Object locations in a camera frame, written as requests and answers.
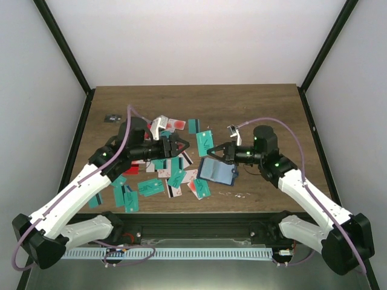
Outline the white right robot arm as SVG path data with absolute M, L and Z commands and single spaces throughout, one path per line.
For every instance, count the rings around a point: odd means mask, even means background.
M 198 173 L 189 181 L 198 198 L 210 195 L 207 182 L 232 185 L 239 164 L 257 166 L 260 175 L 299 204 L 314 220 L 306 222 L 295 214 L 282 213 L 269 227 L 275 243 L 292 239 L 321 254 L 327 266 L 338 275 L 356 267 L 366 272 L 365 262 L 375 254 L 371 223 L 364 214 L 352 214 L 325 196 L 298 167 L 280 153 L 278 137 L 271 126 L 253 130 L 253 145 L 243 146 L 239 127 L 229 126 L 233 141 L 215 146 L 210 131 L 197 132 L 202 158 Z

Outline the blue card holder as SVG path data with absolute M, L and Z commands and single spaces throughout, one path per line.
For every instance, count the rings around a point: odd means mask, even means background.
M 236 165 L 229 165 L 217 159 L 202 158 L 197 178 L 218 184 L 233 186 L 235 179 L 239 176 Z

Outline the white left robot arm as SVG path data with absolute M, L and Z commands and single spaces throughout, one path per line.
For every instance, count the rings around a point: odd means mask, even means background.
M 76 177 L 51 201 L 30 215 L 19 214 L 12 220 L 17 247 L 33 259 L 33 266 L 47 269 L 66 251 L 95 240 L 119 243 L 123 238 L 120 221 L 110 212 L 69 224 L 71 218 L 97 193 L 107 188 L 133 161 L 153 161 L 178 156 L 189 148 L 188 141 L 174 132 L 159 133 L 159 121 L 151 125 L 140 117 L 129 117 L 116 135 L 98 148 Z

